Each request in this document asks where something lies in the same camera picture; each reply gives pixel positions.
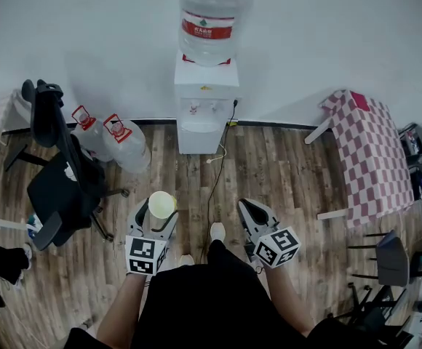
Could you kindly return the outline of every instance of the yellow object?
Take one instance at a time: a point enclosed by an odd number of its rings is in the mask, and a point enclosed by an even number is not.
[[[150,195],[148,209],[150,213],[159,219],[168,218],[176,208],[177,201],[165,191],[156,191]]]

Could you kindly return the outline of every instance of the black office chair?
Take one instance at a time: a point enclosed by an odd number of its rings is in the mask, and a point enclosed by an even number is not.
[[[368,301],[371,295],[371,287],[365,286],[365,290],[367,291],[365,297],[360,302],[358,300],[357,289],[353,283],[349,283],[349,288],[352,292],[352,299],[354,302],[354,307],[351,311],[341,314],[339,316],[334,317],[333,314],[329,314],[328,318],[348,318],[349,322],[347,323],[348,326],[354,326],[357,324],[358,319],[362,319],[365,314],[367,315],[370,310],[373,308],[379,308],[381,310],[381,314],[383,315],[385,321],[387,321],[390,317],[394,315],[394,313],[402,307],[407,300],[407,289],[404,289],[397,300],[394,300],[394,295],[392,294],[392,290],[390,286],[383,286],[379,290],[376,296],[371,301]]]
[[[51,243],[62,246],[75,231],[89,228],[92,222],[103,239],[113,241],[98,222],[94,211],[99,212],[101,198],[114,194],[128,197],[129,191],[108,191],[103,168],[88,158],[77,138],[68,128],[60,108],[63,107],[63,92],[56,84],[38,80],[35,89],[31,80],[22,85],[22,96],[31,104],[31,134],[45,148],[56,145],[59,153],[50,161],[25,152],[26,144],[11,151],[4,161],[7,172],[17,159],[43,166],[27,187],[28,197],[41,220],[43,228],[34,236],[33,242],[39,250]],[[76,178],[65,174],[70,166]]]
[[[404,331],[410,317],[401,326],[386,325],[389,318],[407,301],[406,289],[403,290],[397,300],[394,300],[391,287],[383,286],[372,301],[367,301],[371,288],[366,286],[367,294],[359,302],[355,286],[349,284],[349,288],[352,288],[354,309],[337,317],[329,314],[328,318],[350,317],[347,326],[366,332],[370,337],[391,348],[404,348],[411,341],[413,335]]]

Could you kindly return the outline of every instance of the pink checkered table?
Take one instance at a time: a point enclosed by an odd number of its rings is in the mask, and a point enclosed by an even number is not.
[[[318,214],[318,220],[347,216],[362,225],[413,203],[410,173],[389,108],[350,90],[339,90],[321,106],[330,116],[306,139],[332,128],[345,177],[348,209]]]

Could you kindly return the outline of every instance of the black chair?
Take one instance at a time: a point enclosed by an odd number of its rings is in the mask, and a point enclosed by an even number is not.
[[[377,279],[379,284],[384,286],[408,285],[410,277],[410,262],[408,255],[403,247],[403,243],[394,230],[388,233],[369,234],[370,236],[383,236],[381,241],[371,246],[349,246],[349,249],[375,249],[376,257],[370,260],[378,264],[377,276],[366,276],[363,274],[352,274],[357,278]]]
[[[335,319],[350,317],[347,326],[366,332],[391,348],[404,348],[413,338],[413,335],[404,331],[410,317],[401,326],[389,326],[386,325],[386,322],[407,301],[407,290],[404,289],[399,298],[394,300],[391,287],[383,286],[372,301],[367,301],[371,294],[371,288],[366,286],[367,294],[359,302],[355,286],[350,283],[349,288],[352,289],[354,309],[335,317]]]
[[[43,228],[33,238],[36,248],[43,250],[51,243],[62,246],[75,231],[89,228],[92,222],[103,239],[113,241],[98,222],[94,211],[100,212],[101,198],[114,194],[129,195],[125,189],[109,191],[103,168],[88,158],[79,141],[72,135],[60,108],[63,92],[56,84],[38,80],[37,88],[27,80],[22,85],[22,96],[31,104],[31,134],[45,148],[56,145],[59,153],[50,161],[25,152],[26,144],[11,151],[4,161],[4,170],[18,159],[43,166],[27,187],[28,197],[41,220]],[[76,181],[65,174],[72,168]]]
[[[410,261],[410,279],[422,276],[422,251],[417,251],[413,254]]]
[[[405,331],[405,327],[410,321],[410,316],[400,326],[386,325],[386,321],[387,319],[384,317],[381,308],[374,307],[367,310],[357,319],[354,328],[368,333],[391,348],[405,348],[413,338],[412,334]]]
[[[385,321],[387,321],[394,313],[402,307],[402,304],[407,300],[407,290],[404,289],[400,294],[397,300],[394,300],[394,295],[392,294],[392,290],[390,286],[383,286],[376,296],[374,296],[373,300],[368,301],[371,295],[371,287],[365,286],[365,290],[367,291],[365,297],[360,302],[358,300],[357,288],[354,286],[353,283],[349,283],[349,288],[351,289],[352,299],[354,303],[354,307],[351,311],[341,314],[339,316],[334,317],[333,314],[329,314],[328,318],[348,318],[349,322],[347,323],[348,326],[354,326],[357,324],[358,319],[361,319],[365,314],[367,315],[370,310],[373,308],[379,308],[381,310],[381,314],[384,317]]]

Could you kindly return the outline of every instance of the black cable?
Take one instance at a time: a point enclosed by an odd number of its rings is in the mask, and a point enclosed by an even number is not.
[[[237,103],[238,103],[239,101],[237,101],[237,100],[235,100],[234,101],[234,109],[232,110],[232,116],[231,116],[231,120],[229,120],[228,121],[228,123],[227,123],[227,129],[226,129],[226,133],[224,134],[224,141],[223,141],[223,149],[224,149],[224,151],[226,151],[226,141],[227,141],[227,133],[228,133],[228,129],[229,129],[229,127],[231,126],[231,122],[232,122],[232,120],[234,119],[234,115],[235,115],[235,107],[237,106]],[[201,264],[202,263],[202,257],[203,257],[203,252],[204,252],[204,249],[206,248],[206,245],[207,245],[207,243],[208,243],[208,240],[209,240],[209,238],[210,238],[210,228],[211,228],[211,221],[210,221],[210,202],[211,202],[211,198],[212,198],[212,195],[213,195],[213,193],[214,193],[214,190],[216,189],[216,186],[218,186],[218,182],[219,182],[219,178],[220,178],[220,174],[222,173],[222,171],[223,171],[223,167],[224,167],[224,159],[226,158],[226,156],[223,156],[223,158],[222,158],[222,160],[221,160],[221,162],[220,162],[220,169],[219,169],[219,173],[218,173],[218,178],[216,178],[216,182],[215,182],[215,184],[214,184],[214,187],[212,188],[212,190],[211,190],[211,193],[210,193],[210,197],[208,198],[208,204],[207,204],[207,219],[208,219],[208,228],[207,228],[207,230],[206,230],[206,241],[204,242],[204,244],[203,244],[203,248],[202,248],[202,253],[200,254],[200,256],[199,256],[199,263]]]

